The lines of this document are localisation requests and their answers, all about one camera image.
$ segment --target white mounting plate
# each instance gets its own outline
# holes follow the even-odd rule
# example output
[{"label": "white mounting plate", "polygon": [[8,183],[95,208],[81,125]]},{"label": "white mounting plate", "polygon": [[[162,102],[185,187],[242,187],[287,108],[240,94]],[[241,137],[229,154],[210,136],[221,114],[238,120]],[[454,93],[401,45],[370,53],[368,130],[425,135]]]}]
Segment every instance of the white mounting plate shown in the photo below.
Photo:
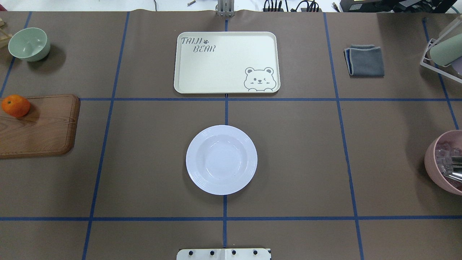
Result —
[{"label": "white mounting plate", "polygon": [[269,248],[182,249],[176,260],[271,260]]},{"label": "white mounting plate", "polygon": [[268,31],[183,32],[176,42],[179,93],[274,93],[280,87],[276,36]]}]

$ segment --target tabletop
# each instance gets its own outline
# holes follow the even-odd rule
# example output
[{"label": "tabletop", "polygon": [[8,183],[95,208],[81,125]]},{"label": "tabletop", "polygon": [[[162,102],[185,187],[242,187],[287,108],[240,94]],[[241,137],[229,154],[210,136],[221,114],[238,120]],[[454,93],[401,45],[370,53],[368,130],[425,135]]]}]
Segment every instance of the tabletop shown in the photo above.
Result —
[{"label": "tabletop", "polygon": [[[223,247],[271,248],[279,260],[460,259],[462,197],[431,181],[423,157],[459,128],[461,86],[419,65],[428,38],[454,15],[1,18],[11,33],[43,29],[51,50],[27,63],[0,49],[0,97],[81,101],[69,153],[0,160],[3,260],[175,259],[181,248]],[[274,33],[280,90],[177,93],[176,38],[185,31]],[[385,76],[350,77],[351,44],[381,46]],[[219,124],[244,131],[258,153],[251,182],[228,196],[196,187],[185,165],[194,136]]]}]

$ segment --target orange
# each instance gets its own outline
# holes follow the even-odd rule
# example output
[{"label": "orange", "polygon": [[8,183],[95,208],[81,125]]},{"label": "orange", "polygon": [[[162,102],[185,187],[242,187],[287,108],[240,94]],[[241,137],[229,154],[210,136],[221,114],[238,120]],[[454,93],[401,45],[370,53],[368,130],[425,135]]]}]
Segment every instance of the orange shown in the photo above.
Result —
[{"label": "orange", "polygon": [[10,95],[1,102],[1,108],[8,115],[19,118],[29,112],[30,103],[19,95]]}]

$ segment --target bear illustration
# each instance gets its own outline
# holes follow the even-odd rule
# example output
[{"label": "bear illustration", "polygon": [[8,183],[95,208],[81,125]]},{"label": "bear illustration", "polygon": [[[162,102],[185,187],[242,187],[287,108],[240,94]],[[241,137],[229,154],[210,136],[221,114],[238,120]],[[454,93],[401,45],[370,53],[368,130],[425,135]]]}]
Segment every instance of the bear illustration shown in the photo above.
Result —
[{"label": "bear illustration", "polygon": [[253,69],[246,68],[247,77],[244,86],[253,92],[272,91],[276,87],[276,81],[273,78],[274,70],[272,68]]}]

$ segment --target gray cloth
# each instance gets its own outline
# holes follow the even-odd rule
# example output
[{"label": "gray cloth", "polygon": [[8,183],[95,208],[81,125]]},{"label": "gray cloth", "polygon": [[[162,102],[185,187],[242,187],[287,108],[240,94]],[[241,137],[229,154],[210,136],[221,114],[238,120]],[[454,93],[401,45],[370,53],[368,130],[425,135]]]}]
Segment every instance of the gray cloth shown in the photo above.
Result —
[{"label": "gray cloth", "polygon": [[345,60],[350,76],[385,76],[380,47],[352,44],[345,49]]}]

